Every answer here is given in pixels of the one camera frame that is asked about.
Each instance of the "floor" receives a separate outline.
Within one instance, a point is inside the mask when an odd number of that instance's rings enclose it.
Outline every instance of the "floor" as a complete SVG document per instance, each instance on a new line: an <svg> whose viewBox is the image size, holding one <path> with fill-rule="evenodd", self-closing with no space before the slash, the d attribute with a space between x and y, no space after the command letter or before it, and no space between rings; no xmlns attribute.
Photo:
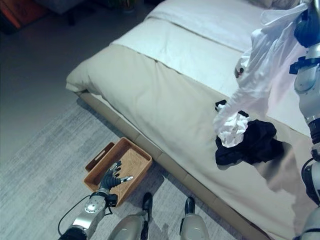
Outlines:
<svg viewBox="0 0 320 240"><path fill-rule="evenodd" d="M77 96L65 89L67 75L107 47L153 9L140 1L124 14L87 2L76 10L76 25L49 14L0 41L0 160L8 161Z"/></svg>

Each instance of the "crumpled cloth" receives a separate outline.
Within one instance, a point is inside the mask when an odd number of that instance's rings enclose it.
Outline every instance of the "crumpled cloth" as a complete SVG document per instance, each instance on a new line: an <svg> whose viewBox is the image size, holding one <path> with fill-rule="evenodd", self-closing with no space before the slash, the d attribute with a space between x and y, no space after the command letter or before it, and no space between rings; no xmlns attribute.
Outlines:
<svg viewBox="0 0 320 240"><path fill-rule="evenodd" d="M219 104L216 110L219 112L224 107L224 104ZM248 115L240 113L228 117L218 134L222 145L226 148L232 148L241 143L244 139L244 132L248 127L248 121L250 121Z"/></svg>
<svg viewBox="0 0 320 240"><path fill-rule="evenodd" d="M248 122L243 141L234 147L224 147L217 136L215 161L217 165L235 164L243 160L249 164L267 162L284 154L281 141L275 140L277 130L270 122L254 120Z"/></svg>

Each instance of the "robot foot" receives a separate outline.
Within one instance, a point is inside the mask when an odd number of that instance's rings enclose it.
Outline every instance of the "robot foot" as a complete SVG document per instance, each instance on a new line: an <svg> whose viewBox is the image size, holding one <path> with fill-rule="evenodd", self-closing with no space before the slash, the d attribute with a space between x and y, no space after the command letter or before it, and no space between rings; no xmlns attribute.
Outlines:
<svg viewBox="0 0 320 240"><path fill-rule="evenodd" d="M153 204L153 197L150 192L147 192L143 196L142 201L142 210L147 212L147 222L150 222L151 216L152 216L152 204Z"/></svg>
<svg viewBox="0 0 320 240"><path fill-rule="evenodd" d="M185 205L184 205L184 213L187 214L194 214L195 213L195 200L190 196L186 199Z"/></svg>

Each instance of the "gray floor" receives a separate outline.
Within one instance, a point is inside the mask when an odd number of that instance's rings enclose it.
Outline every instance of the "gray floor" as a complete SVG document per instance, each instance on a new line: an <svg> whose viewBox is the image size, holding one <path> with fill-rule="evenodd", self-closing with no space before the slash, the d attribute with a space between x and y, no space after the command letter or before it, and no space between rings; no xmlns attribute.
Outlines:
<svg viewBox="0 0 320 240"><path fill-rule="evenodd" d="M1 33L0 160L9 160L77 96L65 90L67 75L81 61L140 23L152 5L121 14L89 3L77 23L50 14L13 35Z"/></svg>
<svg viewBox="0 0 320 240"><path fill-rule="evenodd" d="M51 120L10 161L1 163L0 239L58 239L61 217L91 194L83 184L88 161L122 136L80 99ZM106 240L121 219L140 212L146 191L153 195L148 239L180 239L185 201L188 196L195 196L154 162L125 202L112 209L113 215L101 220L91 240ZM195 213L204 220L211 240L245 240L196 197L195 202ZM83 210L84 204L79 204L61 222L62 232Z"/></svg>

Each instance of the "bed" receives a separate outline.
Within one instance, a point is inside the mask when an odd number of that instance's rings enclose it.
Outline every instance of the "bed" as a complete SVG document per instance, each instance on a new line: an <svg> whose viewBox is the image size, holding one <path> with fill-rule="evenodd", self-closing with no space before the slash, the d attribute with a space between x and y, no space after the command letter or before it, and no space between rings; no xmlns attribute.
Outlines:
<svg viewBox="0 0 320 240"><path fill-rule="evenodd" d="M263 10L245 0L167 0L82 62L66 88L247 239L289 240L316 207L300 177L312 141L293 86L266 117L282 159L225 169L215 161L214 103L237 89L234 67Z"/></svg>

